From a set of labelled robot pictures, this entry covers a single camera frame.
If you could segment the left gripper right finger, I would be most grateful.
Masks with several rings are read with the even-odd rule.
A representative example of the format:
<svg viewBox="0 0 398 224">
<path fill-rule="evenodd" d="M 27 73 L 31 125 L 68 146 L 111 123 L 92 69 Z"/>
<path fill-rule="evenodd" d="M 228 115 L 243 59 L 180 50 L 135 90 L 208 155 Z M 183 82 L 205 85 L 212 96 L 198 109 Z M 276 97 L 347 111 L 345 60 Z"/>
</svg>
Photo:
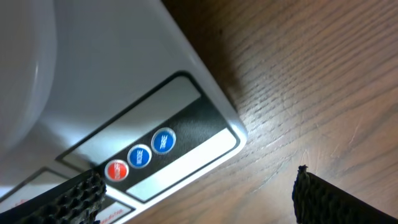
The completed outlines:
<svg viewBox="0 0 398 224">
<path fill-rule="evenodd" d="M 292 191 L 298 224 L 397 224 L 397 219 L 299 166 Z"/>
</svg>

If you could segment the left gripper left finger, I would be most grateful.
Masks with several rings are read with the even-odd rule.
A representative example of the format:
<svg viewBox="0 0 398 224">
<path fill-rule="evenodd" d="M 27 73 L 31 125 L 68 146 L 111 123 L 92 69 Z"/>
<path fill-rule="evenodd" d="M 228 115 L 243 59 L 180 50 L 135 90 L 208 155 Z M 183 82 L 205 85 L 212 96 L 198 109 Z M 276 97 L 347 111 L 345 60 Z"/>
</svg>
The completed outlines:
<svg viewBox="0 0 398 224">
<path fill-rule="evenodd" d="M 88 170 L 29 201 L 1 213 L 3 224 L 94 224 L 106 196 L 106 184 Z"/>
</svg>

